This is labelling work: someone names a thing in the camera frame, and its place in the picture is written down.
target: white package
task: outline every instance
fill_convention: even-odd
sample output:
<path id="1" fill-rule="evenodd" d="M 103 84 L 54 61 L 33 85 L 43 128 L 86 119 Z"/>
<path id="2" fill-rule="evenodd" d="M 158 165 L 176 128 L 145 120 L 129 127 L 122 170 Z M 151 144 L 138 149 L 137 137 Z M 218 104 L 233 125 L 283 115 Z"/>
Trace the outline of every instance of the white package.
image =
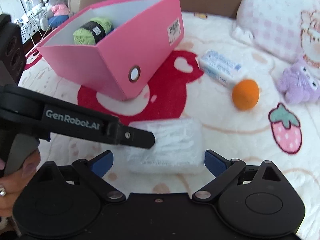
<path id="1" fill-rule="evenodd" d="M 153 132 L 151 149 L 125 147 L 128 169 L 136 173 L 196 174 L 204 169 L 202 131 L 192 118 L 132 122 Z"/>
<path id="2" fill-rule="evenodd" d="M 199 68 L 229 89 L 245 78 L 246 70 L 214 50 L 208 50 L 198 59 Z"/>

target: black yarn label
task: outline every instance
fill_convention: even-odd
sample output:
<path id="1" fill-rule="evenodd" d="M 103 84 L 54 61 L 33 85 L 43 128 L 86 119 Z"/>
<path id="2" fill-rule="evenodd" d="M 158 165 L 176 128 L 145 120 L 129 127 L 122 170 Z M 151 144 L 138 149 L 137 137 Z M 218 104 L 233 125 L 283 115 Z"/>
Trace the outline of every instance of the black yarn label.
<path id="1" fill-rule="evenodd" d="M 104 28 L 97 22 L 87 22 L 81 28 L 86 29 L 92 33 L 96 44 L 106 36 Z"/>

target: storage box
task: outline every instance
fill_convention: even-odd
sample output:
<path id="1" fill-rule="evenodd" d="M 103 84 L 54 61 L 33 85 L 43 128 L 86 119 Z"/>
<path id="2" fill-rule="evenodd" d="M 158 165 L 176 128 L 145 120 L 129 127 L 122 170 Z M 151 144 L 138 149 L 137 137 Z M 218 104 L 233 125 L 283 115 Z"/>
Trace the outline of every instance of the storage box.
<path id="1" fill-rule="evenodd" d="M 74 45 L 74 31 L 93 17 L 107 17 L 114 31 Z M 122 101 L 139 95 L 183 34 L 179 0 L 107 0 L 64 22 L 38 50 L 57 75 Z"/>

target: white door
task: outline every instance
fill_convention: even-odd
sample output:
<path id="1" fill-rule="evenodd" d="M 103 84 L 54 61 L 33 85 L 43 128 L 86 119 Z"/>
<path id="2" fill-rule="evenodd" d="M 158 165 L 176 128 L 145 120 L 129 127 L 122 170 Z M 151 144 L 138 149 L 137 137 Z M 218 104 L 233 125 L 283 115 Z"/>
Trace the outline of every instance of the white door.
<path id="1" fill-rule="evenodd" d="M 12 21 L 25 14 L 21 0 L 0 0 L 0 12 L 10 14 Z"/>

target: plush toy pink shirt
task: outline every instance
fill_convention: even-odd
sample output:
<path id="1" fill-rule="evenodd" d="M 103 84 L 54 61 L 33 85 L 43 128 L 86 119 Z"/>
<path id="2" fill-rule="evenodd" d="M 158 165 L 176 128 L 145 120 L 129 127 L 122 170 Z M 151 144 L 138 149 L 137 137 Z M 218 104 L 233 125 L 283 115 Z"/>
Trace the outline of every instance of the plush toy pink shirt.
<path id="1" fill-rule="evenodd" d="M 52 6 L 51 11 L 54 13 L 54 16 L 68 15 L 70 12 L 69 8 L 65 4 L 57 4 Z"/>

